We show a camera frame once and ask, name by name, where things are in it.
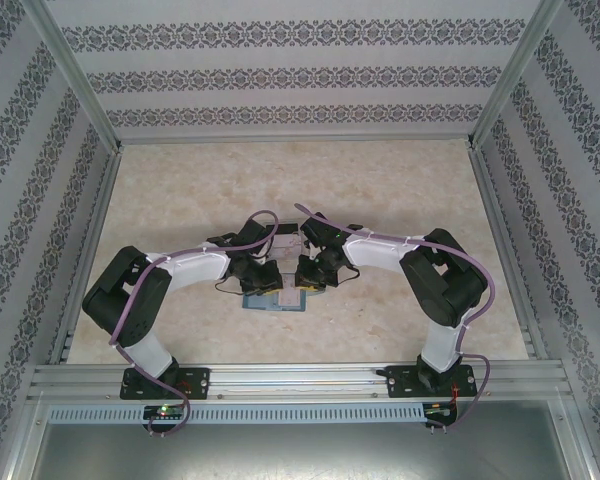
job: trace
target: beige floor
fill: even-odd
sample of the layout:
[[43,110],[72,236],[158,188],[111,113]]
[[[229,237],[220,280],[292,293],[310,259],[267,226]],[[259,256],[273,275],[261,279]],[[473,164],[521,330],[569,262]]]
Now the beige floor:
[[[461,140],[127,147],[91,281],[125,245],[192,247],[236,231],[258,209],[300,219],[294,202],[376,232],[448,229],[498,288],[465,351],[527,358]],[[243,310],[241,298],[193,285],[167,298],[155,331],[181,363],[404,361],[419,353],[427,321],[403,276],[364,268],[357,281],[309,298],[304,313]],[[82,314],[69,363],[124,362]]]

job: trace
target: damask pattern wall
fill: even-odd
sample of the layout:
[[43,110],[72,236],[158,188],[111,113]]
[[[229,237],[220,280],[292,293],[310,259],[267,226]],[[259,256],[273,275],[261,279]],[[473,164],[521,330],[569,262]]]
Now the damask pattern wall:
[[0,459],[46,363],[110,155],[17,0],[0,0]]
[[50,0],[123,141],[468,134],[538,0]]
[[545,344],[600,466],[600,1],[568,0],[483,146]]

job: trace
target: marble floor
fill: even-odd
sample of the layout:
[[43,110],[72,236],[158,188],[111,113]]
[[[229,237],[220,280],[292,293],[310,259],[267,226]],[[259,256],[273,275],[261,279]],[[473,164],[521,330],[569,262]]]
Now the marble floor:
[[[193,247],[263,208],[303,221],[294,202],[376,232],[449,230],[497,286],[465,351],[527,358],[463,140],[126,147],[90,283],[126,245]],[[155,331],[181,363],[384,362],[415,360],[427,322],[402,275],[363,268],[302,313],[244,310],[213,283],[193,285],[167,298]],[[69,363],[124,363],[107,339],[81,314]]]

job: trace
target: patterned wallpaper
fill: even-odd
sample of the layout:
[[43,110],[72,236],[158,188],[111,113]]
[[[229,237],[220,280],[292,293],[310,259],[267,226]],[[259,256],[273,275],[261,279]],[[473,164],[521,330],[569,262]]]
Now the patterned wallpaper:
[[0,0],[0,458],[46,363],[109,156],[17,0]]
[[600,1],[565,1],[483,153],[600,466]]
[[125,140],[468,134],[538,0],[52,0]]

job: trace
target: mounting plate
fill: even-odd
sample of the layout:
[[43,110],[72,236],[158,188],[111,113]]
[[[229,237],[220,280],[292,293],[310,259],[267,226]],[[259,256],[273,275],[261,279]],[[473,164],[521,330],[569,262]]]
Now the mounting plate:
[[380,375],[387,377],[389,398],[426,398],[446,397],[451,398],[452,385],[458,388],[458,397],[475,397],[478,393],[475,376],[471,365],[459,365],[449,383],[439,391],[432,393],[418,379],[418,367],[415,365],[389,365],[384,370],[379,370]]
[[[189,400],[206,400],[209,392],[208,368],[178,369],[175,388],[183,392]],[[144,378],[134,368],[127,368],[120,386],[122,400],[176,400],[179,397]]]

